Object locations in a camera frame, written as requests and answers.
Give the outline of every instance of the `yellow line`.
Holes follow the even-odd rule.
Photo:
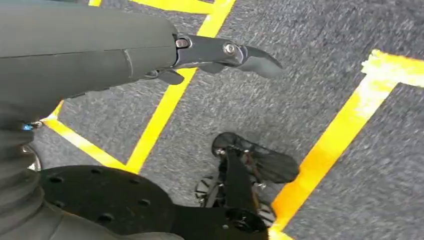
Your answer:
[[[57,107],[54,109],[52,113],[46,118],[41,119],[40,121],[45,122],[48,120],[57,120],[59,118],[59,113],[61,112],[62,106],[64,105],[64,101],[60,101]]]
[[[44,122],[49,128],[106,167],[126,170],[126,166],[56,119]]]
[[[373,50],[362,72],[377,79],[424,88],[424,61]]]
[[[224,24],[224,20],[230,13],[235,1],[236,0],[216,0],[213,4],[213,13],[206,17],[197,35],[210,38],[215,37]],[[195,72],[195,68],[180,69],[178,71],[178,73],[184,77],[184,82],[179,85],[170,85],[164,93],[126,164],[131,172],[137,173],[142,168],[143,163],[149,156],[150,151],[158,140]]]
[[[100,4],[102,4],[102,0],[90,0],[88,2],[88,5],[93,7],[99,7]]]
[[[365,77],[300,165],[300,174],[286,184],[272,206],[274,227],[282,230],[342,155],[396,82]]]
[[[289,237],[284,232],[276,230],[274,228],[268,229],[269,240],[293,240],[293,238]]]
[[[397,83],[424,86],[424,61],[374,50],[362,65],[366,77],[307,154],[299,176],[273,202],[276,231],[289,223]]]
[[[213,4],[200,0],[130,0],[138,4],[166,10],[190,14],[211,14]]]

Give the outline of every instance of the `screw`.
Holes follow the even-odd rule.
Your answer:
[[[175,46],[178,49],[183,49],[183,48],[187,48],[190,45],[189,41],[187,41],[184,38],[180,38],[178,40],[175,41]]]
[[[236,46],[230,42],[224,44],[224,53],[227,55],[234,55],[236,53]]]
[[[225,155],[225,150],[224,150],[224,149],[219,148],[219,149],[217,149],[217,150],[215,151],[215,153],[216,153],[217,155]]]

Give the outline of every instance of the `black metal plate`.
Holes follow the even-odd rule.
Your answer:
[[[171,231],[174,204],[144,177],[84,165],[50,168],[40,174],[48,202],[117,234]]]

